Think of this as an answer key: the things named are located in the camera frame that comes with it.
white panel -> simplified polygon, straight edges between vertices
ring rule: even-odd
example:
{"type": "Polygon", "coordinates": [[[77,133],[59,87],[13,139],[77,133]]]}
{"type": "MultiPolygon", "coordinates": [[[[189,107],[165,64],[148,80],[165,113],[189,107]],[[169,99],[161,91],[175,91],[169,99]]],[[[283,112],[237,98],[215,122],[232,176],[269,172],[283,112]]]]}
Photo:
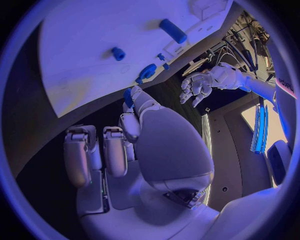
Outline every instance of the white panel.
{"type": "Polygon", "coordinates": [[[42,81],[57,116],[135,85],[141,70],[156,64],[155,75],[144,79],[152,81],[164,70],[164,62],[156,57],[159,53],[166,54],[170,64],[221,27],[232,0],[223,11],[224,1],[214,3],[220,7],[217,16],[202,21],[192,14],[187,0],[62,2],[44,19],[39,36],[42,81]],[[169,19],[188,35],[186,47],[175,56],[172,38],[159,28],[163,19],[169,19]],[[192,33],[193,26],[203,31],[192,33]],[[113,57],[114,47],[125,52],[122,61],[113,57]]]}

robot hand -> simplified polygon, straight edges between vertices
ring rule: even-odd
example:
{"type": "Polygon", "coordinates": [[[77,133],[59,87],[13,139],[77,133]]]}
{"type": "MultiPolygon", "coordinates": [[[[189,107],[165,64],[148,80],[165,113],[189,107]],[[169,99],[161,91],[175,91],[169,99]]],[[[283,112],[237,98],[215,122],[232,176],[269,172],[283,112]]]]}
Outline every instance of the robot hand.
{"type": "Polygon", "coordinates": [[[200,72],[192,73],[183,80],[181,88],[183,92],[180,95],[180,103],[184,104],[191,96],[196,96],[192,101],[192,106],[196,107],[212,92],[211,75],[200,72]]]}

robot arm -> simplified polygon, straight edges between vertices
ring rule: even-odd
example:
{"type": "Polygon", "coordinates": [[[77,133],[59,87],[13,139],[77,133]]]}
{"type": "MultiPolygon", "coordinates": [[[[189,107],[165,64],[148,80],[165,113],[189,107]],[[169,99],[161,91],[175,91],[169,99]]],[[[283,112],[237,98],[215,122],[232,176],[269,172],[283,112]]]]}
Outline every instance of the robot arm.
{"type": "Polygon", "coordinates": [[[195,72],[186,77],[181,84],[183,92],[180,95],[180,103],[184,104],[190,97],[196,96],[192,106],[196,107],[204,98],[211,94],[212,88],[231,89],[240,88],[246,92],[253,91],[261,97],[269,100],[275,106],[275,87],[254,78],[252,75],[241,72],[232,65],[221,62],[211,71],[205,73],[195,72]]]}

blue light strip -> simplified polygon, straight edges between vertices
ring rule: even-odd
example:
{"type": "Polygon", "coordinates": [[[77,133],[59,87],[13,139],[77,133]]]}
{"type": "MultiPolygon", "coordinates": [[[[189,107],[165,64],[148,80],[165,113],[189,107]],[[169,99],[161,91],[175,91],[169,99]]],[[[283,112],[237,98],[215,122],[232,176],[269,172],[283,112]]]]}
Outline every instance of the blue light strip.
{"type": "Polygon", "coordinates": [[[258,141],[258,131],[259,131],[259,121],[260,121],[260,108],[258,106],[255,107],[255,124],[253,130],[253,138],[250,147],[251,152],[255,152],[255,147],[258,141]]]}
{"type": "Polygon", "coordinates": [[[268,106],[265,106],[264,138],[263,138],[263,144],[261,149],[262,154],[265,153],[265,149],[266,149],[267,136],[268,136],[268,123],[269,123],[268,106]]]}
{"type": "Polygon", "coordinates": [[[265,107],[264,105],[260,105],[259,111],[259,131],[257,143],[255,146],[255,153],[260,154],[262,151],[263,140],[264,140],[264,131],[265,131],[265,107]]]}

